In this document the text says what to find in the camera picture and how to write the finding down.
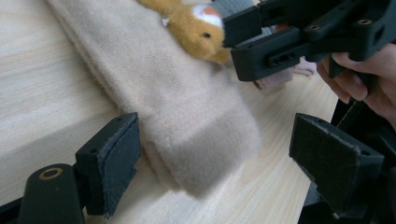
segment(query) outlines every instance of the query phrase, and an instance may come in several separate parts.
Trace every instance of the finger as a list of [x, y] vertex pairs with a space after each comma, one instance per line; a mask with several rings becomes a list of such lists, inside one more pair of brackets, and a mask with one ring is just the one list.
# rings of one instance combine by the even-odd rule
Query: finger
[[340, 75], [335, 77], [334, 81], [357, 101], [362, 101], [367, 97], [367, 87], [355, 72], [350, 69], [346, 69]]
[[329, 77], [329, 73], [326, 70], [326, 67], [323, 63], [318, 63], [317, 64], [317, 70], [319, 75], [322, 77], [322, 79], [329, 85], [329, 87], [332, 89], [332, 91], [340, 98], [342, 102], [345, 104], [349, 104], [350, 100], [350, 95], [346, 91], [344, 91], [338, 84], [335, 82], [334, 79]]
[[326, 69], [327, 74], [329, 74], [329, 71], [330, 71], [330, 69], [329, 69], [329, 64], [330, 64], [329, 57], [325, 57], [324, 59], [321, 60], [321, 62], [323, 64], [323, 66], [324, 66], [324, 69]]
[[374, 74], [392, 80], [396, 79], [396, 45], [387, 44], [384, 48], [363, 62], [354, 62], [348, 58], [347, 53], [332, 54], [334, 60], [351, 70]]
[[364, 100], [377, 115], [389, 120], [392, 125], [396, 124], [396, 98], [394, 98], [395, 90], [393, 89], [395, 87], [393, 84], [389, 85], [387, 79], [376, 79], [372, 87], [372, 92]]
[[283, 31], [283, 30], [286, 30], [288, 27], [289, 27], [289, 24], [287, 22], [282, 22], [276, 26], [276, 31], [277, 32]]

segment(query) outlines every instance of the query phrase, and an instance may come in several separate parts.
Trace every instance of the black bracket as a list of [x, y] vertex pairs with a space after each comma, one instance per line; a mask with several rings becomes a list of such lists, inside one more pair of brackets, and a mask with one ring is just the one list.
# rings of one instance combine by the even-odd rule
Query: black bracket
[[[317, 62], [331, 52], [363, 61], [396, 39], [396, 0], [268, 0], [224, 19], [224, 47], [232, 48], [241, 81], [267, 77], [299, 63]], [[287, 22], [290, 28], [240, 44], [261, 27]]]
[[136, 113], [111, 120], [77, 153], [76, 164], [34, 172], [22, 198], [0, 207], [0, 223], [84, 223], [88, 215], [111, 217], [128, 188], [141, 153]]
[[322, 198], [300, 224], [396, 223], [396, 133], [365, 103], [339, 102], [332, 123], [297, 114], [290, 156]]

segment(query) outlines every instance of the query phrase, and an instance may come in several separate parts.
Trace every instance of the plush toy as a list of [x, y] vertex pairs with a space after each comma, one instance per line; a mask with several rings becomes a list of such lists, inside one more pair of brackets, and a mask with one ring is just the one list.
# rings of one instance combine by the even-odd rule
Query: plush toy
[[137, 0], [164, 17], [163, 25], [192, 56], [215, 63], [225, 63], [230, 52], [224, 40], [220, 14], [210, 5], [183, 5], [180, 0]]

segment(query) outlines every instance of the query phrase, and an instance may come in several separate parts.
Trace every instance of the wooden table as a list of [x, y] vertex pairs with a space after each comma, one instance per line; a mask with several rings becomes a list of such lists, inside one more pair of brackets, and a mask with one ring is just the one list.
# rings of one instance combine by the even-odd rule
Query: wooden table
[[[272, 91], [239, 85], [262, 128], [258, 155], [203, 201], [163, 188], [142, 158], [109, 223], [297, 222], [309, 181], [288, 156], [294, 114], [329, 120], [337, 98], [319, 76]], [[21, 197], [33, 171], [73, 164], [118, 114], [44, 0], [0, 0], [0, 204]]]

